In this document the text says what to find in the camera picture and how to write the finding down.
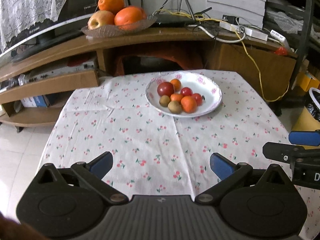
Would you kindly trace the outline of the red tomato with stem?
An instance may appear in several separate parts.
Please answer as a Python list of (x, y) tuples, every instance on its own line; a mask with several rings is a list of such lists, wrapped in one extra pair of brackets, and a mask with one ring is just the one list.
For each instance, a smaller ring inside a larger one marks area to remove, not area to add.
[(205, 97), (199, 93), (194, 93), (191, 97), (195, 99), (198, 106), (201, 106), (205, 100)]

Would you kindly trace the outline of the orange mandarin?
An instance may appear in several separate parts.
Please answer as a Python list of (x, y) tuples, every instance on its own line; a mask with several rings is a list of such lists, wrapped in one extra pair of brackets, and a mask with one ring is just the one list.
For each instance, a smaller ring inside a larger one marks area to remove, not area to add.
[(191, 114), (197, 110), (197, 102), (192, 96), (185, 96), (181, 100), (181, 107), (185, 113)]

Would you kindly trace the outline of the large red tomato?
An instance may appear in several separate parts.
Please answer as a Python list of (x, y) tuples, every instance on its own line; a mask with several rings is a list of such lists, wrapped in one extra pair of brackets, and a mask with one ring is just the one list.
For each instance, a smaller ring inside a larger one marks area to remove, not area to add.
[(180, 90), (180, 94), (182, 94), (183, 96), (192, 96), (193, 91), (192, 91), (192, 89), (190, 89), (189, 87), (183, 87), (183, 88)]

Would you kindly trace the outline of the small brown kiwi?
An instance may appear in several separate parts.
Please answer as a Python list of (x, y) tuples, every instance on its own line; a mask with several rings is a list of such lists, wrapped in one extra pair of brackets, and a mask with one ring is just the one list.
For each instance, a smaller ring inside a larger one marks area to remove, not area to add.
[(169, 96), (163, 95), (163, 96), (160, 97), (159, 104), (162, 107), (167, 107), (170, 102), (171, 102), (171, 100), (170, 100)]

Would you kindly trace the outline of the smooth orange fruit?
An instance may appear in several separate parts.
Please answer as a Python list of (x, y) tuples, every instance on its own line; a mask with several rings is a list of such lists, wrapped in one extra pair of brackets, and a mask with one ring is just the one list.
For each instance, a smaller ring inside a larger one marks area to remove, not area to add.
[(173, 85), (176, 92), (180, 91), (182, 85), (179, 79), (172, 79), (170, 83)]

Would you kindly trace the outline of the cherry print tablecloth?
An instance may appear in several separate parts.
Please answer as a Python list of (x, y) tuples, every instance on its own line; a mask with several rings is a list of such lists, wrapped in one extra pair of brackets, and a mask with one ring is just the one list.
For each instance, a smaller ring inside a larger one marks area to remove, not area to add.
[(148, 103), (145, 89), (158, 73), (107, 77), (98, 87), (75, 90), (41, 163), (64, 168), (111, 152), (114, 165), (104, 181), (129, 197), (195, 197), (219, 181), (209, 166), (214, 152), (267, 168), (271, 161), (263, 156), (263, 145), (287, 144), (288, 131), (238, 73), (203, 69), (200, 74), (216, 83), (210, 94), (222, 96), (218, 109), (201, 117), (174, 118)]

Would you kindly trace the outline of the white floral plate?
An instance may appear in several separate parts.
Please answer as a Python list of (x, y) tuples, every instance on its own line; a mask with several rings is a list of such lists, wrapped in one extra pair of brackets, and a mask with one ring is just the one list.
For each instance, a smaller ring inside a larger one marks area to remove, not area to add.
[[(178, 79), (182, 83), (182, 87), (188, 87), (193, 92), (204, 96), (204, 101), (201, 106), (197, 108), (194, 113), (171, 113), (166, 107), (160, 105), (160, 96), (157, 93), (157, 87), (164, 81)], [(206, 115), (216, 110), (222, 102), (222, 91), (220, 87), (210, 78), (186, 71), (167, 72), (159, 74), (157, 77), (151, 79), (145, 89), (145, 96), (147, 102), (153, 106), (157, 111), (165, 115), (174, 116), (176, 118), (193, 118)]]

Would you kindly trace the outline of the wooden tv stand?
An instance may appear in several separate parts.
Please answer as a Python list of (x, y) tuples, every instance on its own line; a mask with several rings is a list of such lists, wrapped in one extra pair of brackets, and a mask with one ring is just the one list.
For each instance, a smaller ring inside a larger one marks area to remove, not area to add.
[(1, 123), (25, 127), (53, 125), (61, 112), (64, 99), (48, 108), (14, 110), (14, 102), (23, 98), (73, 91), (77, 88), (94, 87), (98, 77), (118, 76), (138, 72), (129, 58), (157, 57), (176, 62), (183, 70), (211, 69), (229, 70), (240, 74), (266, 100), (282, 96), (290, 83), (297, 55), (277, 54), (279, 46), (271, 42), (247, 38), (243, 45), (229, 42), (233, 34), (221, 31), (216, 39), (200, 31), (184, 28), (149, 28), (140, 33), (112, 37), (90, 38), (80, 36), (48, 48), (18, 63), (9, 63), (1, 68), (1, 80), (25, 74), (35, 68), (68, 57), (95, 55), (98, 68), (79, 73), (60, 75), (15, 87), (1, 93), (4, 113)]

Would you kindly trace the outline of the dark red tomato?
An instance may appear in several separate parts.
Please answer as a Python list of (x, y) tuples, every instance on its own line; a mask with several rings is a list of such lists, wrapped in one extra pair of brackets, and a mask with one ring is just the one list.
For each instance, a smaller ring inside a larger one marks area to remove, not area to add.
[(168, 96), (170, 97), (175, 92), (175, 87), (170, 82), (162, 82), (157, 87), (157, 93), (159, 96)]

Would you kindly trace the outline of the white set-top box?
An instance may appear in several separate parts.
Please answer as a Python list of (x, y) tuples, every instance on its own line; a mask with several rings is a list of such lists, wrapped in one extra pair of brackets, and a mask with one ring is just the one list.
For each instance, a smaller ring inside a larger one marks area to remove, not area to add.
[(96, 69), (97, 67), (98, 60), (95, 55), (78, 55), (35, 68), (28, 74), (21, 74), (18, 80), (24, 85), (51, 77)]

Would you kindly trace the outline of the white power strip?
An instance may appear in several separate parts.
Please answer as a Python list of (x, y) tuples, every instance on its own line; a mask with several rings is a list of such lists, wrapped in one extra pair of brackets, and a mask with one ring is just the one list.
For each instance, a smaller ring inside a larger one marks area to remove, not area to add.
[(256, 38), (262, 41), (268, 40), (268, 35), (257, 29), (244, 27), (243, 25), (234, 25), (227, 22), (220, 22), (219, 26), (227, 31), (237, 32), (239, 34), (246, 34), (247, 37)]

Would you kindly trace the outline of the black metal shelf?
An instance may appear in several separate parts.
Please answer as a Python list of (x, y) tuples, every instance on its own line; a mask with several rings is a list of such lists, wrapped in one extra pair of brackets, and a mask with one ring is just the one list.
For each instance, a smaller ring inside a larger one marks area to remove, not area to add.
[(308, 52), (319, 52), (319, 38), (313, 25), (319, 25), (319, 0), (267, 0), (264, 27), (283, 35), (297, 54), (291, 75), (293, 84)]

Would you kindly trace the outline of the glass fruit bowl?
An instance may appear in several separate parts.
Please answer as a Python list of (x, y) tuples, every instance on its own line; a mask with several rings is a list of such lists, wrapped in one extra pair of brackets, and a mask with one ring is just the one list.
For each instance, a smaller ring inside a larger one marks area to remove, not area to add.
[(140, 20), (135, 23), (127, 25), (104, 25), (97, 29), (90, 30), (87, 26), (83, 27), (81, 31), (90, 37), (95, 38), (109, 38), (118, 37), (129, 34), (134, 34), (151, 27), (157, 21), (156, 16), (148, 16), (147, 19)]

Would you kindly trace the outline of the yellow apple in bowl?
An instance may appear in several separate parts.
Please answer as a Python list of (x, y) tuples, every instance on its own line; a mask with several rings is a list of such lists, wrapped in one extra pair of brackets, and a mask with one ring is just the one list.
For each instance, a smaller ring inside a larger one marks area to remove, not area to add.
[(115, 15), (110, 11), (99, 10), (90, 17), (87, 27), (89, 30), (93, 30), (104, 25), (114, 25), (114, 17)]

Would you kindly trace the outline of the television with lace cover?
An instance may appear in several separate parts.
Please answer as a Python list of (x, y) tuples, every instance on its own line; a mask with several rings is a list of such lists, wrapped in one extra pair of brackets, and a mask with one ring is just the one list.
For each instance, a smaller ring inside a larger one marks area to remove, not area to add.
[(1, 64), (20, 61), (53, 39), (79, 33), (98, 0), (1, 0)]

